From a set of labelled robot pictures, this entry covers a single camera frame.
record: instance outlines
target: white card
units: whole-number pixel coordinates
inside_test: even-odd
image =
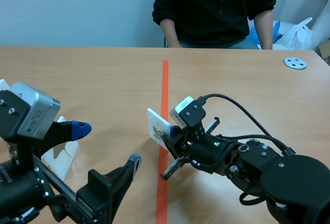
[[[7,82],[4,79],[0,79],[0,91],[10,90]]]
[[[65,122],[65,118],[60,117],[58,122]],[[64,181],[77,149],[78,142],[76,140],[69,141],[48,150],[41,158],[44,164]]]
[[[152,109],[148,108],[148,121],[149,121],[149,133],[152,140],[157,142],[163,148],[168,150],[161,139],[161,134],[167,134],[170,136],[171,125],[160,115],[155,113]]]

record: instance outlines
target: metal disc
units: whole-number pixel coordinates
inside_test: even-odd
[[[284,64],[290,68],[302,70],[307,67],[307,63],[302,59],[295,57],[288,57],[284,59]]]

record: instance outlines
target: orange tape line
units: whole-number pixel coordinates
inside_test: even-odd
[[[163,73],[161,84],[161,117],[169,120],[169,61],[163,61]],[[156,224],[167,224],[167,181],[159,175],[167,169],[167,151],[159,146],[158,183],[156,200]]]

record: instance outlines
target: black cable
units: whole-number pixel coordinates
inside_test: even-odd
[[[222,98],[222,99],[226,99],[230,102],[232,102],[233,104],[235,104],[238,108],[240,108],[257,126],[258,128],[261,129],[261,131],[269,136],[269,137],[272,137],[268,132],[267,130],[265,130],[265,128],[263,126],[261,126],[261,124],[242,106],[240,105],[239,103],[237,103],[235,100],[231,99],[230,97],[227,97],[225,95],[222,95],[222,94],[217,94],[217,93],[213,93],[213,94],[209,94],[209,95],[205,95],[203,96],[203,99],[206,101],[208,98],[212,98],[212,97],[217,97],[217,98]]]
[[[242,204],[242,205],[245,205],[245,206],[252,206],[252,205],[256,205],[256,204],[259,204],[263,201],[266,200],[266,197],[265,196],[262,196],[262,197],[258,197],[256,199],[253,199],[253,200],[244,200],[245,197],[247,197],[247,193],[246,192],[243,192],[240,196],[239,196],[239,202]]]
[[[274,137],[266,136],[266,135],[241,135],[241,136],[235,136],[235,137],[221,136],[221,138],[225,138],[225,139],[237,139],[237,140],[243,140],[243,139],[265,139],[265,140],[272,141],[281,151],[283,151],[283,150],[285,150],[285,149],[288,148],[280,140],[278,140],[278,139],[276,139]]]

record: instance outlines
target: person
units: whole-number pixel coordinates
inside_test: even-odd
[[[273,45],[276,0],[155,0],[153,20],[168,47],[258,49],[246,40],[254,20],[261,48]]]

